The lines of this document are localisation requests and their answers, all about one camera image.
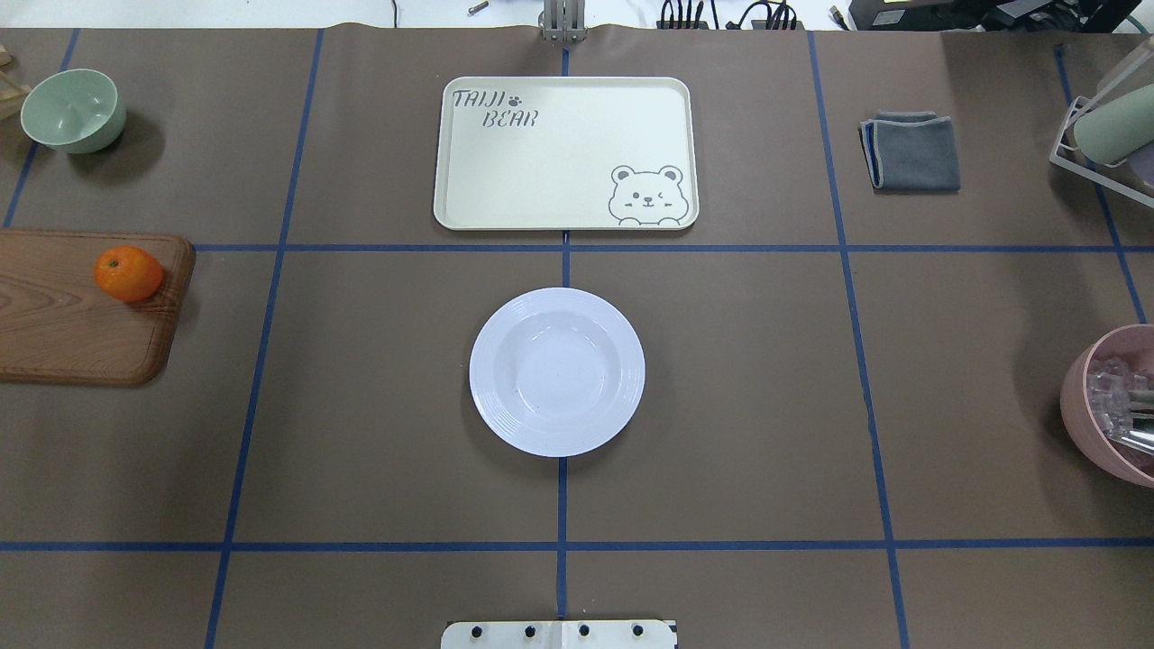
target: gray cloth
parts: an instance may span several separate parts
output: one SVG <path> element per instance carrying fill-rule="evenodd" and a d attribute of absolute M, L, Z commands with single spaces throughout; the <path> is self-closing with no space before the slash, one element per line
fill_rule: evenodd
<path fill-rule="evenodd" d="M 862 149 L 877 189 L 957 192 L 961 188 L 953 122 L 929 111 L 878 112 L 861 122 Z"/>

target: green bowl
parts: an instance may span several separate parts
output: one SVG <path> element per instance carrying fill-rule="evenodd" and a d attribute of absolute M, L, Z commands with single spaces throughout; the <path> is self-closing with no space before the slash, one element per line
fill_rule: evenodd
<path fill-rule="evenodd" d="M 20 125 L 29 137 L 66 154 L 107 147 L 125 128 L 117 84 L 95 69 L 70 69 L 42 81 L 24 99 Z"/>

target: wooden cutting board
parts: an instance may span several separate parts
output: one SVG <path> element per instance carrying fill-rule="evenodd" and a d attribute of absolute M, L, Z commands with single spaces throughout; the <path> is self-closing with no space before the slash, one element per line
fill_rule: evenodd
<path fill-rule="evenodd" d="M 164 267 L 140 303 L 92 279 L 102 252 L 130 245 Z M 195 253 L 180 237 L 0 230 L 0 380 L 138 386 L 164 367 Z"/>

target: orange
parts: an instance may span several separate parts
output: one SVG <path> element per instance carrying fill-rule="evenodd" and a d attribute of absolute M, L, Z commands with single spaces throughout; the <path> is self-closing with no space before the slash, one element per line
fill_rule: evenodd
<path fill-rule="evenodd" d="M 152 297 L 164 281 L 164 269 L 155 256 L 136 246 L 104 251 L 92 269 L 96 284 L 120 301 Z"/>

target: pink bowl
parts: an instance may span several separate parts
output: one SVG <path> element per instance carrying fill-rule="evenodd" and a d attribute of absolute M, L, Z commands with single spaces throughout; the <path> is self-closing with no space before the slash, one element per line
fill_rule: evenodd
<path fill-rule="evenodd" d="M 1062 383 L 1062 420 L 1086 457 L 1136 485 L 1154 487 L 1154 457 L 1110 441 L 1094 423 L 1086 394 L 1086 372 L 1093 359 L 1118 357 L 1134 371 L 1154 371 L 1154 324 L 1130 324 L 1110 331 L 1070 367 Z"/>

